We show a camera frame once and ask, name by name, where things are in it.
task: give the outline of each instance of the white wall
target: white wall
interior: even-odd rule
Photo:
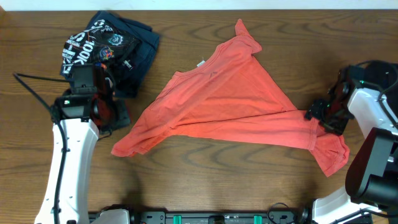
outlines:
[[[0,0],[6,11],[398,9],[398,0]]]

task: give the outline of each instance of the wooden table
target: wooden table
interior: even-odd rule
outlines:
[[[398,61],[397,11],[118,13],[162,36],[139,96],[127,100],[134,122],[176,70],[195,68],[232,38],[239,18],[262,45],[258,61],[301,110],[326,95],[339,68],[373,58]],[[33,223],[44,199],[53,147],[49,114],[11,73],[61,78],[64,42],[81,32],[94,14],[6,12],[0,18],[0,223]],[[67,88],[63,83],[26,82],[48,103]],[[88,194],[91,211],[113,203],[170,211],[267,210],[276,202],[299,207],[344,184],[364,140],[356,122],[349,122],[344,133],[349,163],[326,178],[306,150],[185,136],[168,138],[143,156],[112,156],[112,145],[130,128],[96,146]]]

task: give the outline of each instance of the folded fabric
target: folded fabric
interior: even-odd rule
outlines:
[[[60,74],[71,80],[75,64],[103,63],[116,82],[116,96],[135,97],[158,44],[151,27],[99,11],[83,32],[66,41]]]
[[[304,119],[305,111],[297,110],[252,56],[261,46],[242,20],[235,31],[204,64],[176,72],[112,153],[144,154],[169,136],[186,135],[308,149],[326,176],[343,167],[349,155],[343,137]]]

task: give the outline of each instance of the folded dark clothing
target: folded dark clothing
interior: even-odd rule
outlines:
[[[60,73],[72,79],[74,64],[102,63],[115,79],[116,96],[135,97],[158,44],[159,35],[151,27],[99,11],[86,30],[65,43]]]

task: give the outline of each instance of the green strip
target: green strip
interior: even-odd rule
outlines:
[[[254,216],[254,224],[262,224],[262,216],[255,215]]]
[[[173,217],[173,224],[181,224],[181,215],[174,215]]]

